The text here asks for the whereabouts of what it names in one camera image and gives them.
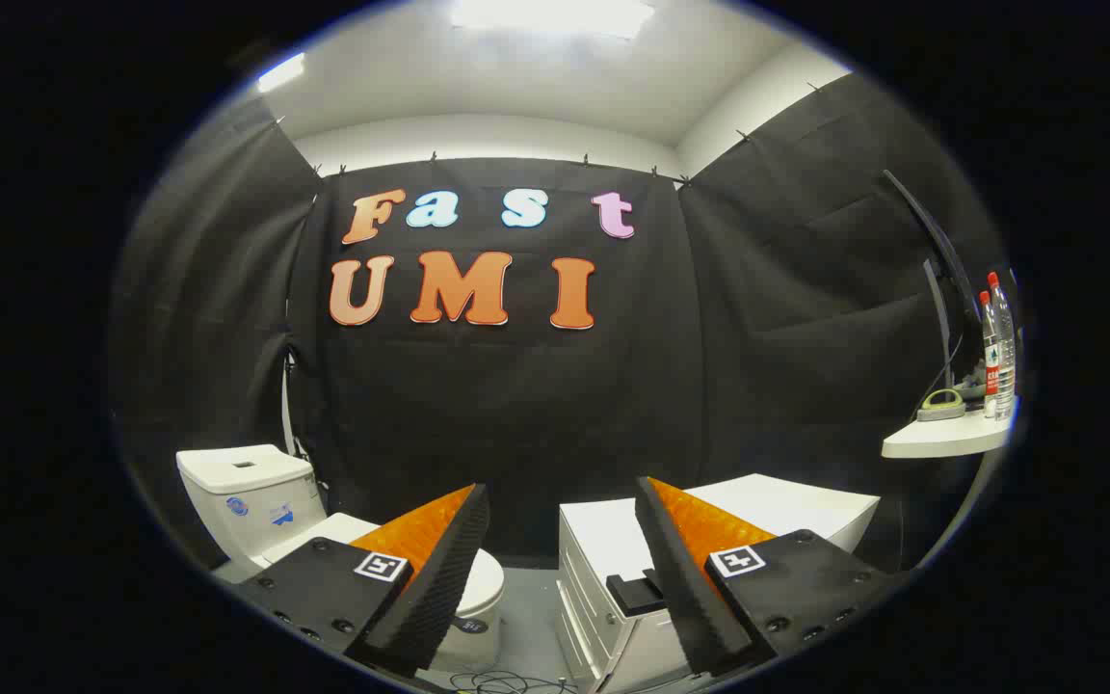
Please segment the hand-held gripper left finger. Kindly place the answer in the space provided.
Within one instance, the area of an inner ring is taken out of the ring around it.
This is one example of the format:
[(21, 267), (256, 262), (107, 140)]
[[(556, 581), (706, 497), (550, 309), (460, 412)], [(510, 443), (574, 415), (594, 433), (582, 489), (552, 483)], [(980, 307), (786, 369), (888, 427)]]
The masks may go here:
[(235, 597), (340, 657), (410, 677), (436, 658), (488, 529), (488, 487), (466, 485), (362, 537), (314, 536)]

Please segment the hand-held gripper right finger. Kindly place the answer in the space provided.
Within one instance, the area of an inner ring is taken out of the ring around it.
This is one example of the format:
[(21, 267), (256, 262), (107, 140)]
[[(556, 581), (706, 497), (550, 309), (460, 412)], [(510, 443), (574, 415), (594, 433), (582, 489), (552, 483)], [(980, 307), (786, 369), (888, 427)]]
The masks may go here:
[(776, 535), (659, 479), (636, 479), (634, 509), (697, 675), (801, 654), (888, 601), (902, 580), (811, 530)]

